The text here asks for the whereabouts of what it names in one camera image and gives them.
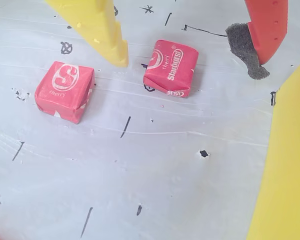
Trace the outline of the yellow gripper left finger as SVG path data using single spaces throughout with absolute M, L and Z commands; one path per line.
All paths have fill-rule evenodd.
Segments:
M 129 65 L 128 43 L 112 0 L 48 0 L 47 4 L 110 64 Z

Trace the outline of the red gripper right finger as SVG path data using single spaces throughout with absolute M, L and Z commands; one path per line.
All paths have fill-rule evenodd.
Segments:
M 232 54 L 243 61 L 248 75 L 261 80 L 263 67 L 276 53 L 288 30 L 288 0 L 246 0 L 250 22 L 234 23 L 225 32 Z

